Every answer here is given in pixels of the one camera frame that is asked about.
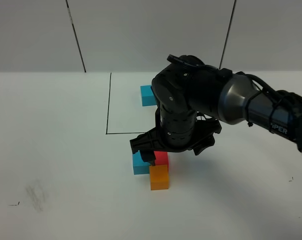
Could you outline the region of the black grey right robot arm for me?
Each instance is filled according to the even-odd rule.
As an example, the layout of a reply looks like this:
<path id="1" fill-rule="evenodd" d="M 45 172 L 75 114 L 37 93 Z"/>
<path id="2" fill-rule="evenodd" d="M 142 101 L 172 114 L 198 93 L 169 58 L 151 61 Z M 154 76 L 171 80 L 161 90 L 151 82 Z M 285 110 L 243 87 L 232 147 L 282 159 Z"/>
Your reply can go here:
<path id="1" fill-rule="evenodd" d="M 259 77 L 204 64 L 192 55 L 168 56 L 152 80 L 155 127 L 130 141 L 133 153 L 155 165 L 155 152 L 193 151 L 214 145 L 221 123 L 247 121 L 297 145 L 302 153 L 302 97 L 274 90 Z"/>

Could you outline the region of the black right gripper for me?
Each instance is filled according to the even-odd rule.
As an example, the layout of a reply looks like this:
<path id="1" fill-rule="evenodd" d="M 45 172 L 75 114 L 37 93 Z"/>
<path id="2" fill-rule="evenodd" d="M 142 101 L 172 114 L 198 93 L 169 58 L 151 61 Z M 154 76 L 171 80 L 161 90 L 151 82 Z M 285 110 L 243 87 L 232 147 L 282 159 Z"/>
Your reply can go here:
<path id="1" fill-rule="evenodd" d="M 151 166 L 156 165 L 154 151 L 193 151 L 198 156 L 215 144 L 213 134 L 221 132 L 217 119 L 197 119 L 202 116 L 195 110 L 175 113 L 168 111 L 162 104 L 159 105 L 155 112 L 155 127 L 130 140 L 132 153 L 140 152 L 143 162 Z"/>

